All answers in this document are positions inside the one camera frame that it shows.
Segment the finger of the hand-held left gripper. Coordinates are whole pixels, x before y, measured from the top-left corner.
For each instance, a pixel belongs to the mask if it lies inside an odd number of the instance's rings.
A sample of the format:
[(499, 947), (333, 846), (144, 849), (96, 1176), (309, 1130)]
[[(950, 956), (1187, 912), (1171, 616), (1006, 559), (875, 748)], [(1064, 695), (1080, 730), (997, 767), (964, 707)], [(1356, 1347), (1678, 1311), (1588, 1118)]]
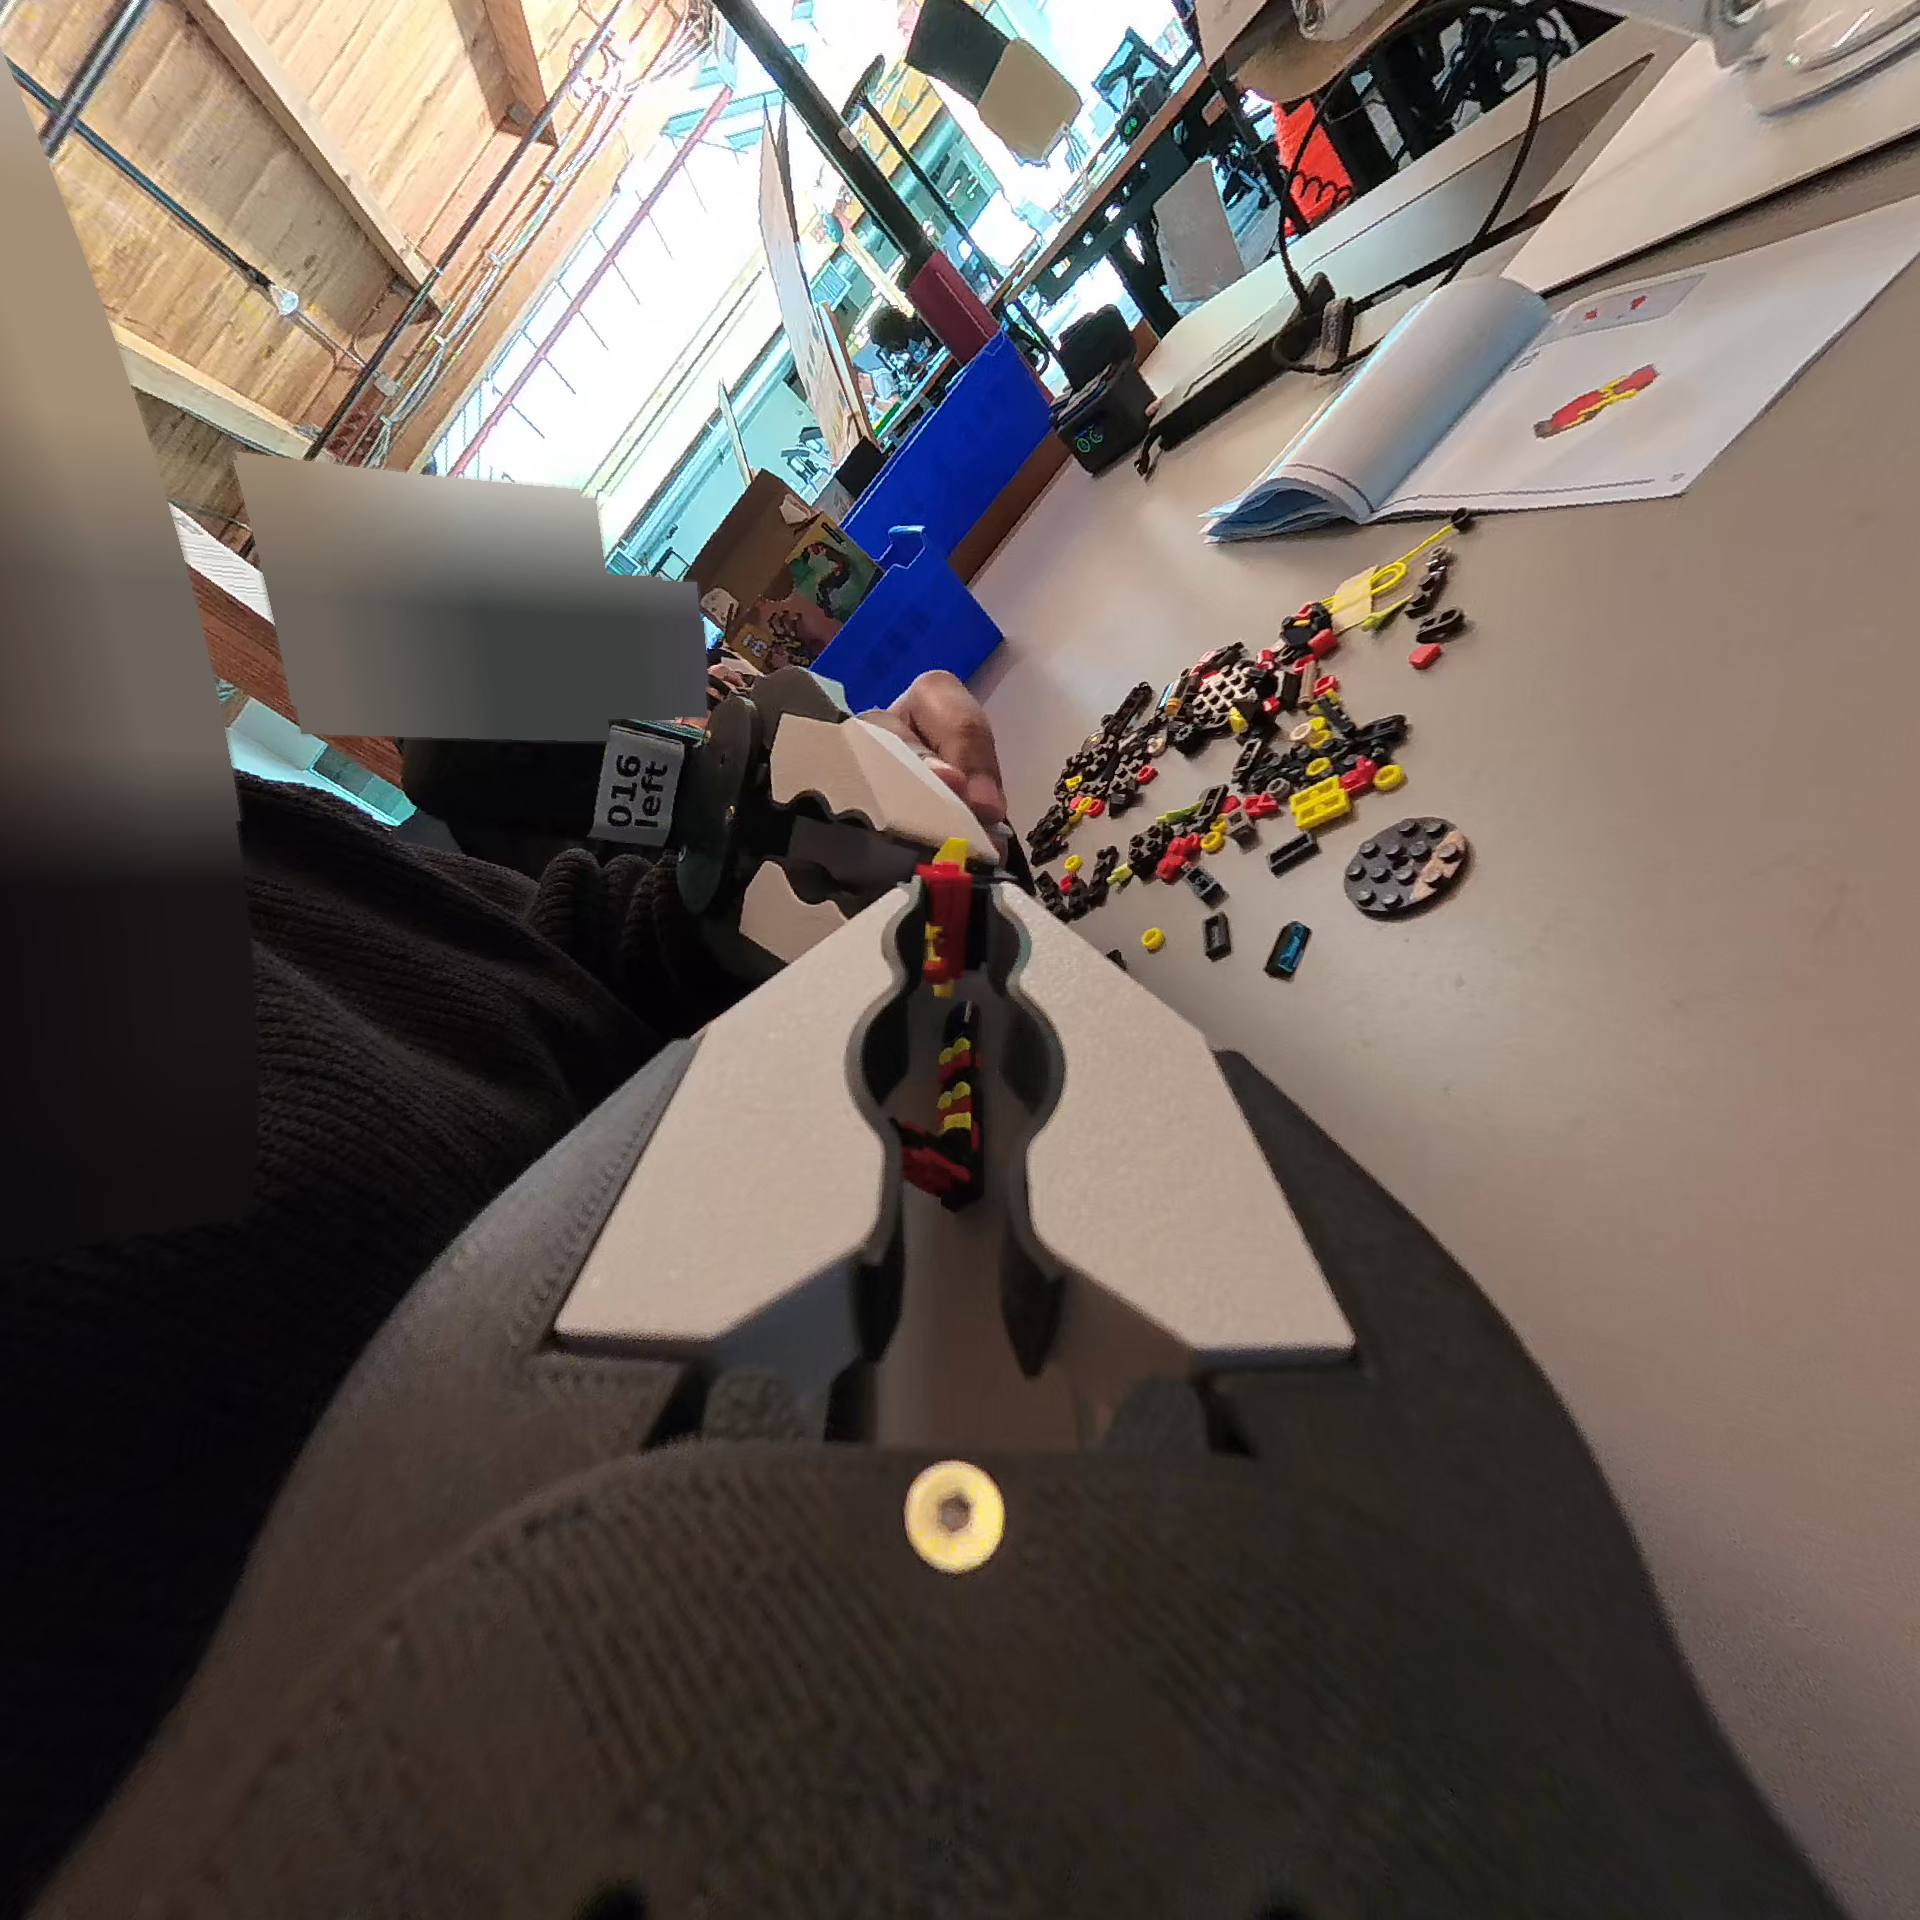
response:
[(864, 718), (780, 718), (767, 775), (774, 817), (788, 828), (788, 867), (911, 873), (955, 841), (961, 870), (1000, 870), (990, 831), (927, 760)]
[(784, 865), (761, 862), (740, 897), (735, 932), (771, 967), (785, 970), (859, 912), (835, 898), (807, 900)]

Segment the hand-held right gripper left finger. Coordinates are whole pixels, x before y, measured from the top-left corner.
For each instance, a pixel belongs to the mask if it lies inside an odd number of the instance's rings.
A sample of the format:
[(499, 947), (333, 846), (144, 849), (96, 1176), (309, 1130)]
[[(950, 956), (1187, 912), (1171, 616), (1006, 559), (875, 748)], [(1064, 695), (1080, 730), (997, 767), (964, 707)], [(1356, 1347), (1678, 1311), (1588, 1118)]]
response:
[(895, 887), (710, 1023), (553, 1335), (567, 1353), (776, 1377), (811, 1426), (892, 1339), (920, 889)]

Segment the yellow red lego car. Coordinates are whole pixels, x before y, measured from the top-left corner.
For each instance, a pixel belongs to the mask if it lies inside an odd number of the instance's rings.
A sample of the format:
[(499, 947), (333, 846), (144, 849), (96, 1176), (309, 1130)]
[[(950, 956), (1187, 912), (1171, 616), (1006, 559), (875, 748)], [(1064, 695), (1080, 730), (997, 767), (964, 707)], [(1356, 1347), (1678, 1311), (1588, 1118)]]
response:
[(923, 904), (919, 979), (920, 986), (941, 1001), (952, 998), (957, 979), (968, 967), (968, 926), (973, 904), (968, 856), (968, 840), (964, 835), (955, 835), (949, 836), (929, 859), (917, 865)]

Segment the long black red yellow lego build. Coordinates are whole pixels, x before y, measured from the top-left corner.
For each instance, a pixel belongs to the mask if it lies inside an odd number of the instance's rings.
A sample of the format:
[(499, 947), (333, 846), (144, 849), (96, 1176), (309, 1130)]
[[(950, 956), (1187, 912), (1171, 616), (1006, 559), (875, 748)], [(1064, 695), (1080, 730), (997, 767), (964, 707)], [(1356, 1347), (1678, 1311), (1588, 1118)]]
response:
[(949, 1214), (968, 1209), (988, 1192), (985, 1128), (980, 1118), (980, 1014), (955, 1000), (943, 1017), (934, 1058), (929, 1126), (894, 1121), (900, 1174), (910, 1190)]

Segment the pile of lego pieces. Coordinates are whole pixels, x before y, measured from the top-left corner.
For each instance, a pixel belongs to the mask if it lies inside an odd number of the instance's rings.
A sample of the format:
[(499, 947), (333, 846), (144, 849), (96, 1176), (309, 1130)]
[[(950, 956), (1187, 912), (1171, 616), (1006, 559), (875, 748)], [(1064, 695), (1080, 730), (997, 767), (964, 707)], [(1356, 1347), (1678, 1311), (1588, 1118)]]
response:
[(1471, 528), (1475, 514), (1455, 511), (1401, 556), (1296, 609), (1270, 646), (1228, 642), (1166, 686), (1136, 683), (1064, 760), (1023, 840), (1044, 910), (1078, 921), (1145, 884), (1193, 898), (1190, 867), (1221, 881), (1229, 851), (1263, 859), (1296, 833), (1318, 846), (1365, 801), (1403, 796), (1411, 721), (1359, 718), (1336, 655), (1405, 622), (1408, 665), (1437, 665), (1467, 631), (1449, 577)]

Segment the person's left forearm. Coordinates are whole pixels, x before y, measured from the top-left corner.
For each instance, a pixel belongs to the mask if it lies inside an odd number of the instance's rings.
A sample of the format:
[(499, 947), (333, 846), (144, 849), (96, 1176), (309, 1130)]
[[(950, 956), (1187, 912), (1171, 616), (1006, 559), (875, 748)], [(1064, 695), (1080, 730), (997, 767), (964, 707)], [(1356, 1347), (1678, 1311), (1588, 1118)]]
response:
[(659, 1041), (684, 1041), (752, 994), (681, 898), (672, 856), (568, 849), (520, 915)]

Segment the black round lego plate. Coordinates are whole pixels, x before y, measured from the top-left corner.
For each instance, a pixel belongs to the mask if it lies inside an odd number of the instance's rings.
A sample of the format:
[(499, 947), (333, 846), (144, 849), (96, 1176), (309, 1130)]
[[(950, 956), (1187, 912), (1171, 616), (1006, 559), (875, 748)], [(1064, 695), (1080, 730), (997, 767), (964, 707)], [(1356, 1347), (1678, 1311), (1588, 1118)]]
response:
[(1462, 831), (1447, 819), (1411, 817), (1356, 846), (1341, 892), (1361, 918), (1399, 921), (1449, 894), (1470, 865), (1471, 841)]

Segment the open lego instruction booklet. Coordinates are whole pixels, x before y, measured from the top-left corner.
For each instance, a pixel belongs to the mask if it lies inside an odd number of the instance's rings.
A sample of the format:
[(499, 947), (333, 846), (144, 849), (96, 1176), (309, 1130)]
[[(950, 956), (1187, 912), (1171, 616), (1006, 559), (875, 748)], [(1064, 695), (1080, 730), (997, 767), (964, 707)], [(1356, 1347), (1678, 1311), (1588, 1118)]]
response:
[(1916, 199), (1558, 310), (1430, 292), (1233, 498), (1213, 545), (1678, 497), (1916, 260)]

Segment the person's left hand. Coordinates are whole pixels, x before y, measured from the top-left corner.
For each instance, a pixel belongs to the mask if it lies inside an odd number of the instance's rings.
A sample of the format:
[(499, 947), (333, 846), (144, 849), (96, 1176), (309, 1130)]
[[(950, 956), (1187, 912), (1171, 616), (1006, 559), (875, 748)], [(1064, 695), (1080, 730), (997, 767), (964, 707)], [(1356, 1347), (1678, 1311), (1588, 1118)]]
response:
[(964, 682), (929, 671), (917, 676), (886, 714), (985, 828), (1006, 828), (997, 738), (988, 714)]

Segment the black charger case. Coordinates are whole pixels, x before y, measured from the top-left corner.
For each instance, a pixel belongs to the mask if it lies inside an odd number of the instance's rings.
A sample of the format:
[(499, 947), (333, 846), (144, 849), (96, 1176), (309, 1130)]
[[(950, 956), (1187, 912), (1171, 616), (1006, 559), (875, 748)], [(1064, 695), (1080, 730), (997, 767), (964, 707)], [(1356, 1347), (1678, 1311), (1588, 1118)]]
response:
[(1094, 372), (1048, 408), (1053, 436), (1086, 473), (1105, 473), (1136, 455), (1155, 423), (1156, 395), (1136, 360)]

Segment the white display board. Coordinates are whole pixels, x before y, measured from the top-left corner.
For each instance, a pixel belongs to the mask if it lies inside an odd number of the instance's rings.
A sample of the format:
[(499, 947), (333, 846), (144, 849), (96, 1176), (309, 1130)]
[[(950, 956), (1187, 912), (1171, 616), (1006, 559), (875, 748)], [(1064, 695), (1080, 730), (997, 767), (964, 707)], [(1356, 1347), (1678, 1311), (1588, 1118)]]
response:
[(771, 114), (761, 118), (758, 140), (758, 241), (774, 287), (784, 340), (807, 408), (823, 433), (827, 467), (839, 468), (873, 442), (873, 425), (831, 310), (808, 290), (798, 215), (788, 204), (784, 121)]

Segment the black flat device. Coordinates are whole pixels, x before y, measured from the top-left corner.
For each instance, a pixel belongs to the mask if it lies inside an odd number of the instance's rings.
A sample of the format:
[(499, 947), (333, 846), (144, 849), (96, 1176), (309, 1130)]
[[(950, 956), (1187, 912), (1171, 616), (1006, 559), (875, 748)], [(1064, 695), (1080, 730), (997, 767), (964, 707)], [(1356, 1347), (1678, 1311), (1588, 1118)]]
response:
[(1231, 336), (1187, 385), (1158, 398), (1150, 439), (1174, 448), (1288, 371), (1307, 366), (1321, 340), (1333, 282), (1313, 274), (1303, 303), (1281, 303)]

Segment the black steel column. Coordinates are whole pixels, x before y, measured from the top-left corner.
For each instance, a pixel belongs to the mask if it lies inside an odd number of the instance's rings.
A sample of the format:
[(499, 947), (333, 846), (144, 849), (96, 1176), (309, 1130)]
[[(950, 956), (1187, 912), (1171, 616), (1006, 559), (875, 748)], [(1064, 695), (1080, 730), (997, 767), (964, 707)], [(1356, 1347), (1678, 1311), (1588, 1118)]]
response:
[(805, 64), (788, 51), (780, 31), (749, 3), (712, 3), (719, 18), (752, 54), (761, 71), (782, 92), (793, 114), (821, 147), (831, 169), (848, 183), (855, 202), (895, 246), (903, 263), (903, 290), (911, 298), (926, 265), (937, 256), (919, 217), (894, 190), (889, 176), (864, 152), (839, 110), (831, 108)]

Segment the orange traffic cone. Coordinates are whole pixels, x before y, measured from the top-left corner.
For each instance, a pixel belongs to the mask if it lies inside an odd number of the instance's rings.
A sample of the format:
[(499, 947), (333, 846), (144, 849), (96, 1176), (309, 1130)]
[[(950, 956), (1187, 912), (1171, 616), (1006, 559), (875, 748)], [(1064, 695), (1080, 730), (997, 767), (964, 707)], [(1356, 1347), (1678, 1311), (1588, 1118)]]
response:
[(1312, 100), (1275, 106), (1275, 148), (1286, 172), (1286, 239), (1304, 233), (1352, 202), (1352, 176)]

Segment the white stand base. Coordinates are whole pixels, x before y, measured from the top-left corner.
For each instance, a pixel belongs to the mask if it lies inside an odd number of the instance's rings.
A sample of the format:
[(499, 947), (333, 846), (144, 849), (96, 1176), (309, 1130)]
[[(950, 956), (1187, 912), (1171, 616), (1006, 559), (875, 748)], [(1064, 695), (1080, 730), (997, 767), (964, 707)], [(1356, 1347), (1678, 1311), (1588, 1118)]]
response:
[(1918, 130), (1916, 3), (1603, 3), (1686, 35), (1503, 268), (1536, 296), (1876, 153)]

